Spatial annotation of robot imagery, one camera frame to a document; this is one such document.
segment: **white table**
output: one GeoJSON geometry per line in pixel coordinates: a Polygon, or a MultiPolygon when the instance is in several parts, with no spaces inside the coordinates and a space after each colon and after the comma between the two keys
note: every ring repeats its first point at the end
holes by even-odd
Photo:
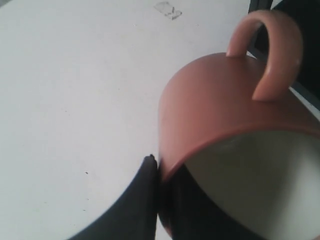
{"type": "MultiPolygon", "coordinates": [[[[157,156],[171,76],[224,52],[249,0],[13,0],[0,8],[0,239],[67,239],[157,156]]],[[[158,227],[158,240],[169,239],[158,227]]]]}

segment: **mug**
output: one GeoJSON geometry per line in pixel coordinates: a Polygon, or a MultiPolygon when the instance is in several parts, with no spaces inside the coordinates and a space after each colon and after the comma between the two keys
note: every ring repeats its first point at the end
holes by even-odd
{"type": "Polygon", "coordinates": [[[318,236],[320,123],[289,90],[302,59],[296,23],[259,10],[239,23],[226,53],[180,69],[159,101],[162,185],[184,165],[219,208],[262,238],[318,236]],[[266,64],[246,54],[262,24],[266,64]]]}

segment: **terracotta mug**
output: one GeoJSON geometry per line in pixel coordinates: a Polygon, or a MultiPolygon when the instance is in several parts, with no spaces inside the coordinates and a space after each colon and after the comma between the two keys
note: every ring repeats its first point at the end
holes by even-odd
{"type": "Polygon", "coordinates": [[[239,23],[226,53],[179,70],[159,102],[162,182],[185,165],[213,202],[259,236],[318,236],[320,123],[289,90],[302,58],[296,23],[259,10],[239,23]],[[247,55],[262,24],[266,64],[247,55]]]}

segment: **mug handle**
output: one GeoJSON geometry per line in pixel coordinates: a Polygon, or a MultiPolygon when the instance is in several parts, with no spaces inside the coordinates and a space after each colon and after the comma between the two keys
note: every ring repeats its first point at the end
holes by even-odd
{"type": "Polygon", "coordinates": [[[243,57],[255,31],[264,24],[268,32],[269,53],[264,73],[252,99],[276,101],[296,80],[303,58],[303,39],[295,21],[283,12],[258,10],[238,24],[231,37],[226,56],[243,57]]]}

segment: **stain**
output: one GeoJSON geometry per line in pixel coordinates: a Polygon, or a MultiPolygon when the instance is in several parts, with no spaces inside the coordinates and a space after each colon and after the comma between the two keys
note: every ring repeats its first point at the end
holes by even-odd
{"type": "Polygon", "coordinates": [[[154,6],[160,13],[170,20],[175,20],[182,15],[182,11],[176,10],[168,1],[161,1],[154,6]]]}

